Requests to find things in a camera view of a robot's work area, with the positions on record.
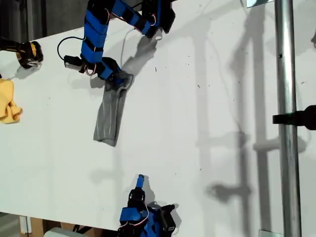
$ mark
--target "white table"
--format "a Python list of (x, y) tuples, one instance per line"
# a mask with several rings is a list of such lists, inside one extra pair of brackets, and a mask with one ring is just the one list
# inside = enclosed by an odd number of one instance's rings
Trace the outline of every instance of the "white table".
[[(180, 0), (174, 10), (172, 31), (127, 95), (116, 148), (92, 139), (101, 84), (65, 69), (56, 52), (82, 29), (40, 39), (44, 63), (32, 74), (16, 73), (15, 55), (0, 53), (24, 110), (18, 124), (0, 125), (1, 212), (117, 229), (144, 174), (147, 202), (179, 205), (179, 236), (283, 232), (277, 140), (264, 142), (278, 136), (274, 5)], [(298, 109), (316, 103), (315, 10), (313, 0), (295, 1)], [(111, 21), (104, 55), (120, 63), (131, 29)], [(126, 36), (123, 62), (140, 38)], [(70, 39), (61, 54), (79, 55), (80, 45)], [(299, 136), (303, 236), (315, 237), (316, 137), (304, 128)]]

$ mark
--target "gray cloth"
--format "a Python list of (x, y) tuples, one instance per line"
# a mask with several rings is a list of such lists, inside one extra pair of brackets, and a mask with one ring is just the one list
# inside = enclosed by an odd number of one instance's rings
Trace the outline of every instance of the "gray cloth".
[(115, 88), (108, 84), (104, 87), (103, 100), (100, 105), (93, 139), (115, 147), (119, 137), (120, 122), (127, 91), (134, 82), (134, 75), (121, 71), (118, 75), (123, 83)]
[(130, 57), (122, 66), (123, 71), (116, 75), (124, 79), (124, 83), (119, 85), (118, 88), (105, 87), (94, 130), (93, 139), (95, 141), (103, 142), (113, 147), (116, 146), (127, 91), (134, 82), (134, 75), (137, 76), (146, 62), (154, 56), (157, 42), (155, 38), (141, 37), (137, 44), (135, 56)]

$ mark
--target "yellow cloth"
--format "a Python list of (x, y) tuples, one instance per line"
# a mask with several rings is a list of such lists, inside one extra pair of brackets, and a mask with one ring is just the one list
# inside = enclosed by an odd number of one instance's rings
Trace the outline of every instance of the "yellow cloth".
[(0, 79), (0, 121), (13, 123), (20, 120), (22, 109), (13, 101), (13, 82)]

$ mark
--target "black cable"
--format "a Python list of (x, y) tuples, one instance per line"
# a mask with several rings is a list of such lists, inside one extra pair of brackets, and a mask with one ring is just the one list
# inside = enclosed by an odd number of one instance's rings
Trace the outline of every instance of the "black cable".
[(62, 39), (58, 46), (57, 46), (57, 53), (58, 53), (58, 56), (61, 58), (61, 60), (64, 61), (64, 59), (60, 56), (60, 53), (59, 53), (59, 46), (61, 45), (62, 42), (64, 42), (65, 40), (68, 40), (68, 39), (78, 39), (78, 40), (84, 40), (84, 38), (79, 38), (79, 37), (75, 37), (75, 36), (70, 36), (70, 37), (66, 37), (64, 39)]
[[(137, 6), (139, 6), (140, 4), (142, 4), (143, 2), (141, 1), (140, 3), (136, 4), (135, 6), (132, 6), (132, 8), (136, 8)], [(61, 58), (61, 60), (64, 61), (64, 59), (60, 56), (60, 53), (59, 53), (59, 46), (61, 45), (62, 42), (64, 42), (65, 40), (68, 40), (68, 39), (78, 39), (78, 40), (84, 40), (85, 38), (81, 39), (79, 37), (75, 37), (75, 36), (70, 36), (70, 37), (66, 37), (64, 39), (62, 39), (58, 46), (57, 46), (57, 53), (58, 53), (58, 56)]]
[(143, 2), (141, 1), (140, 3), (136, 4), (135, 6), (132, 6), (132, 8), (135, 8), (137, 6), (139, 6), (140, 4), (142, 4)]

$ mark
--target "metal pole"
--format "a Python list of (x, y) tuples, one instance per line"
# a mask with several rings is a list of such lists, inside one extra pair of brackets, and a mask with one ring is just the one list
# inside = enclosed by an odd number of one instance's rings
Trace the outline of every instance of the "metal pole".
[[(296, 111), (293, 1), (275, 0), (278, 113)], [(297, 127), (279, 125), (285, 237), (301, 237)]]

